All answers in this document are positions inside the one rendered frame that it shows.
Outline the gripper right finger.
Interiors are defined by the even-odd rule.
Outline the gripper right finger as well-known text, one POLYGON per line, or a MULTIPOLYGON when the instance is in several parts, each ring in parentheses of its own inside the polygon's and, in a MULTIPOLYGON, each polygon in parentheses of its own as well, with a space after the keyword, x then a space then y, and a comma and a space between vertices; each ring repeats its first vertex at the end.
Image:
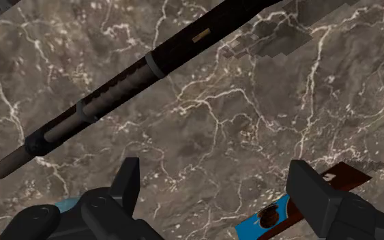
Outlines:
POLYGON ((325 240, 384 240, 384 213, 360 196, 335 190, 307 162, 292 160, 286 193, 325 240))

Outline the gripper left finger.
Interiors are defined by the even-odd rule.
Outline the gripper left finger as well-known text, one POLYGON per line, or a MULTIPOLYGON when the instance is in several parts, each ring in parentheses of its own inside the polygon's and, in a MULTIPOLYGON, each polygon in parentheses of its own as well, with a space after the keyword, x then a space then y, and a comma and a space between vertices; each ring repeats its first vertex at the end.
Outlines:
POLYGON ((0 240, 164 240, 132 215, 140 192, 137 157, 127 157, 110 187, 85 192, 68 211, 34 205, 17 213, 0 240))

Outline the blue and brown flat packet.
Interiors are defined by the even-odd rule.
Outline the blue and brown flat packet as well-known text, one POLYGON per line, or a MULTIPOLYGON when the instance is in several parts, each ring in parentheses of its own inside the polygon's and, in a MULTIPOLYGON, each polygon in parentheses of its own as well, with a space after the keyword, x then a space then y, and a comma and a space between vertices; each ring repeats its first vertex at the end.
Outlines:
MULTIPOLYGON (((344 162, 322 172, 321 176, 334 189, 344 191, 350 191, 372 178, 344 162)), ((289 195, 285 194, 236 225, 235 230, 239 240, 270 240, 303 218, 289 195)))

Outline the long black and brown stick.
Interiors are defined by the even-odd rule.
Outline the long black and brown stick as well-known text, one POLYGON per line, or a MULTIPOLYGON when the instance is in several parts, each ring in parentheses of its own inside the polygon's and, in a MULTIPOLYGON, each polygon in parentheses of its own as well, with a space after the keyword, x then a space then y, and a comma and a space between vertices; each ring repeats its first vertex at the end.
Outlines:
POLYGON ((25 138, 0 160, 0 179, 37 156, 45 156, 100 118, 163 79, 282 0, 223 0, 143 58, 25 138))

